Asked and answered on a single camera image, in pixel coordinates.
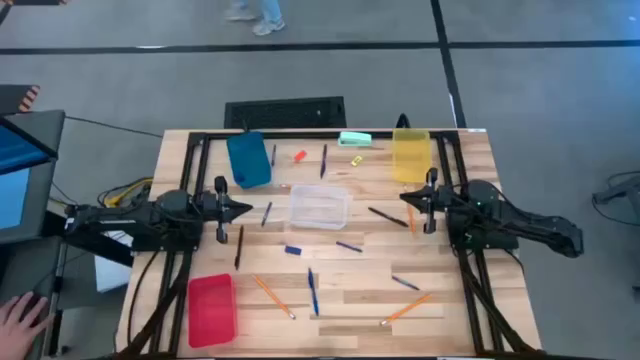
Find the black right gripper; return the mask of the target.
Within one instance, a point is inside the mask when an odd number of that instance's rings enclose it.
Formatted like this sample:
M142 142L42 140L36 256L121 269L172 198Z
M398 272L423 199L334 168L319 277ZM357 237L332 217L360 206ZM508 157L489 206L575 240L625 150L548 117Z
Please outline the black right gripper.
M432 167L426 174L427 186L430 190L430 194L427 196L427 219L424 225L424 232L426 234L432 234L436 230L435 212L446 212L450 206L450 187L448 185L437 185L438 170ZM425 212L425 187L421 187L418 190L406 190L400 194L400 198L403 199L408 205L412 206L420 213Z

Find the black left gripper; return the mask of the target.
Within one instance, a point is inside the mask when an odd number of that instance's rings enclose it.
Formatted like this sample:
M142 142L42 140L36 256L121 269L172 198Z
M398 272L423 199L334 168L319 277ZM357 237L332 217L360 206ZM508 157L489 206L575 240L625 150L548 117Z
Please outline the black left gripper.
M223 176L217 176L214 179L214 190L203 191L196 196L197 208L201 211L202 219L205 222L214 221L217 223L216 240L221 244L228 243L228 235L226 232L226 201L227 215L229 217L239 217L251 211L253 206L244 202L236 201L228 196L227 181Z

